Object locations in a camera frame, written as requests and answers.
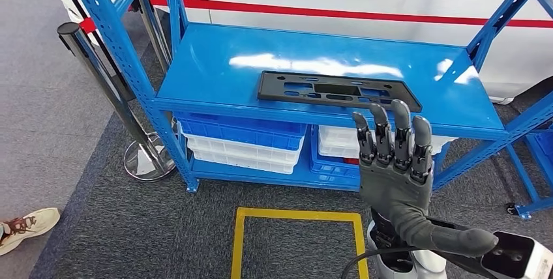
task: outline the shelf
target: shelf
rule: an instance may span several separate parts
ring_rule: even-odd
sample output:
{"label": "shelf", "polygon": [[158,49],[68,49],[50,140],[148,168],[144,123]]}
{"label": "shelf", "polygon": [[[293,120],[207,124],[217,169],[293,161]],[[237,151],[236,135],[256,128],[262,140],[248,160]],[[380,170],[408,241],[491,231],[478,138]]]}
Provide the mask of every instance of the shelf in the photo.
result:
{"label": "shelf", "polygon": [[309,188],[326,188],[335,190],[358,191],[359,178],[338,177],[313,173],[310,170],[311,136],[305,135],[305,141],[297,165],[290,175],[273,173],[256,169],[242,168],[203,160],[192,157],[192,174],[201,179],[218,179],[229,181],[245,181],[249,183],[283,184]]}
{"label": "shelf", "polygon": [[402,80],[435,134],[505,134],[465,48],[437,44],[191,23],[155,102],[165,110],[335,126],[353,126],[351,112],[368,112],[258,100],[263,70]]}

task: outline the metal caster wheel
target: metal caster wheel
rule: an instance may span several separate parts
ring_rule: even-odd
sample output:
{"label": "metal caster wheel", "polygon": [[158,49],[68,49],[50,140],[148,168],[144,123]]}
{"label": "metal caster wheel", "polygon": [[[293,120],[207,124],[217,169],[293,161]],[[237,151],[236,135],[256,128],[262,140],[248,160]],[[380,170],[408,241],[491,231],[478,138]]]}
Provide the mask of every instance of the metal caster wheel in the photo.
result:
{"label": "metal caster wheel", "polygon": [[513,202],[505,204],[505,210],[507,211],[507,214],[518,216],[518,209],[516,209],[516,204]]}

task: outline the yellow floor marking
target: yellow floor marking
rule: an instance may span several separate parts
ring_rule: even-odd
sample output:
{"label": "yellow floor marking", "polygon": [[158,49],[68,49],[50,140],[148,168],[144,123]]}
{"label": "yellow floor marking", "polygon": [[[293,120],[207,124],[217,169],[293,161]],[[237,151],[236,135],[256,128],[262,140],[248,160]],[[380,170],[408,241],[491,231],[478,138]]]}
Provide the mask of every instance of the yellow floor marking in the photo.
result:
{"label": "yellow floor marking", "polygon": [[[355,249],[357,255],[365,252],[365,237],[363,236],[363,223],[358,213],[318,212],[318,211],[293,211],[287,209],[254,209],[239,207],[236,210],[236,224],[234,226],[234,245],[232,248],[231,279],[240,279],[242,273],[242,249],[244,244],[244,220],[249,217],[283,218],[302,220],[329,220],[334,222],[352,222],[355,235]],[[366,259],[357,263],[360,279],[368,279],[368,267]]]}

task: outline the beige sneaker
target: beige sneaker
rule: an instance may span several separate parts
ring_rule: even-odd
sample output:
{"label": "beige sneaker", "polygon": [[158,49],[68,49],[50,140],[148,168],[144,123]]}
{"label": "beige sneaker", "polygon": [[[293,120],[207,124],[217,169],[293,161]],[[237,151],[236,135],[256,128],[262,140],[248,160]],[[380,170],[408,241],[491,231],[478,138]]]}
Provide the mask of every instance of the beige sneaker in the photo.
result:
{"label": "beige sneaker", "polygon": [[0,235],[0,256],[15,249],[24,239],[48,232],[58,220],[58,209],[51,207],[39,209],[23,218],[0,222],[4,228],[4,233]]}

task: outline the floor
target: floor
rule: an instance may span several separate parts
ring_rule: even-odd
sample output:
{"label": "floor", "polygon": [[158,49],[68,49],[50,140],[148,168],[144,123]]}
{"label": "floor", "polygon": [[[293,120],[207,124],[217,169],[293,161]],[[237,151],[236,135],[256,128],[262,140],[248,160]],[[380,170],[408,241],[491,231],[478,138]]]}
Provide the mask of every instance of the floor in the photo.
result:
{"label": "floor", "polygon": [[[0,6],[0,218],[63,209],[113,110],[57,37],[68,21],[59,0]],[[125,21],[143,51],[140,17]],[[24,250],[0,258],[6,278],[27,278],[46,241],[24,242]]]}

